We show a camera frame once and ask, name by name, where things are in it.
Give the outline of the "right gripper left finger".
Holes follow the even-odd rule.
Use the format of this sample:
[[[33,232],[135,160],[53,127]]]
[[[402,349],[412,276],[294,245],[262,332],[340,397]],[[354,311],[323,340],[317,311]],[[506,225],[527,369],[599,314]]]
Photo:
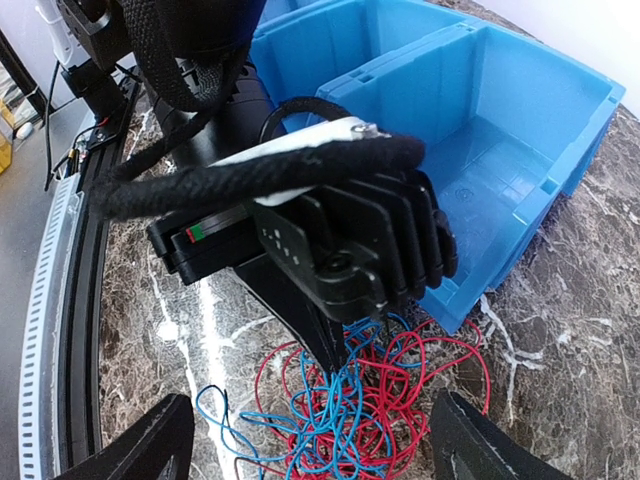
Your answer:
[[[187,479],[195,421],[191,399],[169,394],[114,442],[61,479]]]

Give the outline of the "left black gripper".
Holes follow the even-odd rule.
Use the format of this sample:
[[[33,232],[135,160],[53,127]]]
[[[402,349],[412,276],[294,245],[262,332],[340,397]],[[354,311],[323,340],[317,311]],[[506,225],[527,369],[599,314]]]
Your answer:
[[[360,317],[360,253],[330,230],[316,200],[178,211],[154,221],[147,235],[184,284],[232,269],[323,369],[345,366],[343,327]]]

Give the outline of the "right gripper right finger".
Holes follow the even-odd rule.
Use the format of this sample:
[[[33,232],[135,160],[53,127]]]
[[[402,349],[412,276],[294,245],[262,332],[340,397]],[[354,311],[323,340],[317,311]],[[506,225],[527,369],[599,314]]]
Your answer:
[[[568,477],[515,443],[456,392],[439,392],[430,429],[437,479]]]

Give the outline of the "blue three-compartment plastic bin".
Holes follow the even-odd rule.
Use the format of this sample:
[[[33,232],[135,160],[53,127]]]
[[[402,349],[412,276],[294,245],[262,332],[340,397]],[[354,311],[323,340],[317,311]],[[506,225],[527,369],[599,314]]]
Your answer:
[[[317,95],[427,147],[459,268],[422,307],[456,332],[560,195],[624,88],[533,39],[425,1],[270,1],[251,58],[271,97]]]

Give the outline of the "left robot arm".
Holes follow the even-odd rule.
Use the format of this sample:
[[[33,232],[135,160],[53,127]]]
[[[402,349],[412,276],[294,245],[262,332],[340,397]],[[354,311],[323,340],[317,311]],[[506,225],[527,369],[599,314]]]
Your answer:
[[[357,119],[316,97],[269,102],[249,59],[261,1],[62,1],[87,52],[66,80],[99,117],[115,110],[107,77],[133,55],[170,125],[161,140],[102,178],[95,200],[112,219],[153,217],[150,240],[170,273],[193,283],[253,260],[253,223],[198,239],[187,229],[254,202],[273,208],[363,172]]]

